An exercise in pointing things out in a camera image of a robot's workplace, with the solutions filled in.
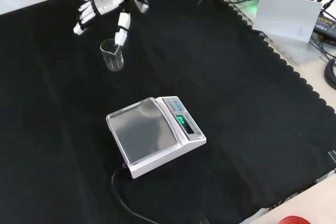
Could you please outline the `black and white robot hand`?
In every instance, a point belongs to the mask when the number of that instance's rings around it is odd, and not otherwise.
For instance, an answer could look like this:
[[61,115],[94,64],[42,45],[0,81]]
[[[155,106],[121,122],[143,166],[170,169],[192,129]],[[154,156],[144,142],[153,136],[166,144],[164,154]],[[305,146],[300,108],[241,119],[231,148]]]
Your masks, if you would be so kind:
[[79,18],[73,28],[73,33],[81,35],[88,29],[90,23],[100,16],[120,10],[118,27],[119,30],[115,33],[114,43],[122,47],[128,35],[128,29],[131,23],[131,15],[122,6],[131,0],[84,0],[85,3],[79,8]]

